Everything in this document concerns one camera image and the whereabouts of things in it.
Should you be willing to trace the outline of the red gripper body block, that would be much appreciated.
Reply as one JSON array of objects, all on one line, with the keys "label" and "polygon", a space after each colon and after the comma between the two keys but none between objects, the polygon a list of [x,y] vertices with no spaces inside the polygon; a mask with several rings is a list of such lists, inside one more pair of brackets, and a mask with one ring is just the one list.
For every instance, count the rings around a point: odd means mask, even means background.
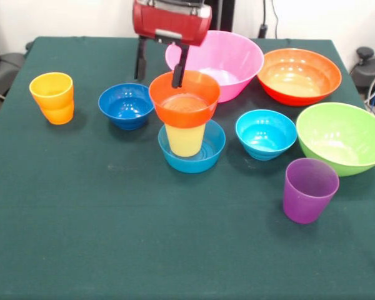
[{"label": "red gripper body block", "polygon": [[134,31],[150,39],[199,46],[212,20],[212,7],[203,1],[134,1]]}]

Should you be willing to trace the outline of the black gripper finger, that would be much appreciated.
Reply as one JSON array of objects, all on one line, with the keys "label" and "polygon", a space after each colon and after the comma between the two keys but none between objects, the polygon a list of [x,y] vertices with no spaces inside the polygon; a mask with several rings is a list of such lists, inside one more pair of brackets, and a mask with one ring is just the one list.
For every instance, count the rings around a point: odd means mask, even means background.
[{"label": "black gripper finger", "polygon": [[172,45],[177,46],[181,49],[181,55],[179,58],[179,62],[174,67],[171,85],[173,88],[181,88],[182,83],[183,83],[184,71],[186,67],[186,61],[188,58],[189,45],[184,45],[184,44],[172,44]]},{"label": "black gripper finger", "polygon": [[137,45],[137,56],[135,64],[134,78],[138,81],[144,80],[146,77],[146,41],[147,38],[144,36],[139,36]]}]

